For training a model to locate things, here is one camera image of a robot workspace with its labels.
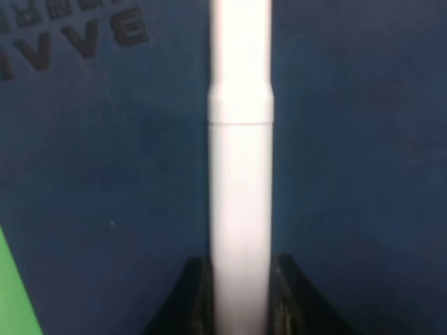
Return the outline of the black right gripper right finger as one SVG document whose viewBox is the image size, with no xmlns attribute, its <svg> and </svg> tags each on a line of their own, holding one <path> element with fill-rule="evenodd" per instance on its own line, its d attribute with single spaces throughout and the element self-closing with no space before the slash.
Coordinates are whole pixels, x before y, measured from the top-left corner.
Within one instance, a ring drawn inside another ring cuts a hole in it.
<svg viewBox="0 0 447 335">
<path fill-rule="evenodd" d="M 289 254 L 272 258 L 269 334 L 355 335 L 359 332 L 316 289 Z"/>
</svg>

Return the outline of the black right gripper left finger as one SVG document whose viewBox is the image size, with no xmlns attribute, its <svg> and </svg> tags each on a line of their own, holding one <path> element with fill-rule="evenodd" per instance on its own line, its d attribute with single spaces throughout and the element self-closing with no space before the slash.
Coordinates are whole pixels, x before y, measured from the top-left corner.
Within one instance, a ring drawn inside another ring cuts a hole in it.
<svg viewBox="0 0 447 335">
<path fill-rule="evenodd" d="M 206 258 L 189 258 L 175 287 L 143 334 L 213 334 L 213 276 Z"/>
</svg>

